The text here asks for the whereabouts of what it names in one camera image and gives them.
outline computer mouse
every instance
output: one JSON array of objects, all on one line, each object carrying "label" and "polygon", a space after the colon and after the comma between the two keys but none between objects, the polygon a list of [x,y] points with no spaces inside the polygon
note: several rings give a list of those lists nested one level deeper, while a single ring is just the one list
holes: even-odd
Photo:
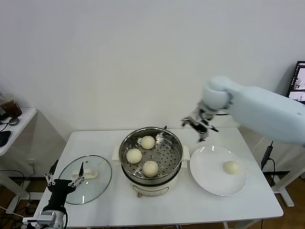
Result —
[{"label": "computer mouse", "polygon": [[10,134],[10,130],[0,132],[0,147],[4,146],[8,142]]},{"label": "computer mouse", "polygon": [[9,125],[17,125],[19,123],[19,118],[11,118],[9,120]]}]

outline glass lid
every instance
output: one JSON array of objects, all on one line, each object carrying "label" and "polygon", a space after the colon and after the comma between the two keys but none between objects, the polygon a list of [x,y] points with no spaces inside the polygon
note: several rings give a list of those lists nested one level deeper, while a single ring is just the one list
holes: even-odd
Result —
[{"label": "glass lid", "polygon": [[85,180],[68,194],[66,202],[69,204],[85,204],[99,197],[108,187],[112,170],[109,162],[97,155],[82,156],[67,165],[60,175],[60,179],[75,180],[84,163]]}]

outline brown drink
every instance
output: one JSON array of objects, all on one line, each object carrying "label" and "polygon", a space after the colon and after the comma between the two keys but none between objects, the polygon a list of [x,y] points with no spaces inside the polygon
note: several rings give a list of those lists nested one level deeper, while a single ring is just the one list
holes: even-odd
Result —
[{"label": "brown drink", "polygon": [[0,95],[0,107],[11,117],[17,118],[22,112],[12,94]]}]

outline computer screen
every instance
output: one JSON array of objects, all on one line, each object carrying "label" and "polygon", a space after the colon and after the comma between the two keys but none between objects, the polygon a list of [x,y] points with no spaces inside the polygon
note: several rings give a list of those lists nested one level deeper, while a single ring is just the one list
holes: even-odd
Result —
[{"label": "computer screen", "polygon": [[287,93],[290,99],[305,104],[305,62],[298,61]]}]

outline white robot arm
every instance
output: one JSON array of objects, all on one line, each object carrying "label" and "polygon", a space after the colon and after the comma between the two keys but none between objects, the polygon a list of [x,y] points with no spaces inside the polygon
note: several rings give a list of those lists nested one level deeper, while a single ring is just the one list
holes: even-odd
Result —
[{"label": "white robot arm", "polygon": [[211,79],[203,90],[198,107],[182,120],[207,137],[209,125],[219,110],[272,140],[305,147],[305,105],[279,94],[254,86],[241,86],[226,77]]}]

